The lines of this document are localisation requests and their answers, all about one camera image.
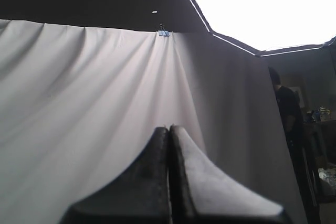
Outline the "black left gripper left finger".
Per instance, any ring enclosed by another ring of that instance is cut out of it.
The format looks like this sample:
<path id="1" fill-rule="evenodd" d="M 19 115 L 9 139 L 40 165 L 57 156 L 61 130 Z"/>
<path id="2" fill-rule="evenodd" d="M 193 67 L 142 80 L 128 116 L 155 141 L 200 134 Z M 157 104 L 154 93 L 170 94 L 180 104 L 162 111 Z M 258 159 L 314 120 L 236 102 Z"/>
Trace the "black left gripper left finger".
<path id="1" fill-rule="evenodd" d="M 146 147 L 111 183 L 73 204 L 62 223 L 169 223 L 167 144 L 169 132 L 157 127 Z"/>

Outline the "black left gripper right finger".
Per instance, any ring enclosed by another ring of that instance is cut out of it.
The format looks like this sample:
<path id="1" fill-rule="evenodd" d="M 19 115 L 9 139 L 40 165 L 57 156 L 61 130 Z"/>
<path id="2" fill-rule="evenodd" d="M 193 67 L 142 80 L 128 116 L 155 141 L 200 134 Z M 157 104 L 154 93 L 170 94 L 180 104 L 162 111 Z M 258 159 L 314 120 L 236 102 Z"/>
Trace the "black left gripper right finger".
<path id="1" fill-rule="evenodd" d="M 186 129 L 172 125 L 169 183 L 174 223 L 288 223 L 283 206 L 219 169 Z"/>

